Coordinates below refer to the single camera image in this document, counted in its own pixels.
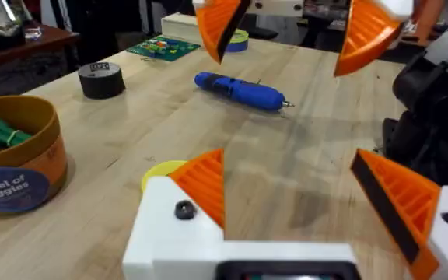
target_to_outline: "roll of tape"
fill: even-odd
[[[82,91],[91,99],[106,99],[121,94],[125,89],[121,68],[110,62],[82,66],[79,71]]]
[[[248,48],[248,32],[244,30],[236,30],[227,45],[227,52],[245,51]]]

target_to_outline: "blue tape roll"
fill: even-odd
[[[245,51],[248,48],[248,32],[243,30],[236,30],[233,38],[227,45],[226,52]]]

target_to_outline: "blue electric screwdriver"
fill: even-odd
[[[262,110],[279,110],[295,106],[286,101],[285,96],[276,89],[223,75],[201,72],[194,77],[194,82],[204,90]]]

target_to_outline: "orange object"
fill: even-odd
[[[250,0],[213,0],[204,8],[196,9],[203,44],[219,64],[248,6]]]
[[[352,0],[334,76],[350,74],[377,59],[397,37],[400,24],[372,0]]]
[[[222,150],[192,159],[169,175],[207,215],[224,229]]]
[[[352,172],[409,265],[416,280],[430,279],[438,261],[428,238],[440,187],[377,154],[357,150]]]

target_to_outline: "wooden table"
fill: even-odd
[[[357,147],[381,142],[403,107],[403,65],[375,61],[333,78],[337,54],[252,40],[221,66],[205,50],[175,62],[121,52],[127,91],[88,100],[76,73],[29,94],[58,109],[68,186],[38,210],[0,218],[0,279],[122,279],[121,258],[150,167],[225,149],[226,237],[352,244],[364,279],[401,279],[403,263],[349,172]],[[274,86],[296,107],[266,114],[216,98],[200,71]]]
[[[75,43],[79,39],[77,33],[45,25],[39,25],[39,27],[43,33],[39,40],[27,41],[24,45],[0,51],[0,64],[16,58],[23,58],[36,52],[57,51],[66,45]]]

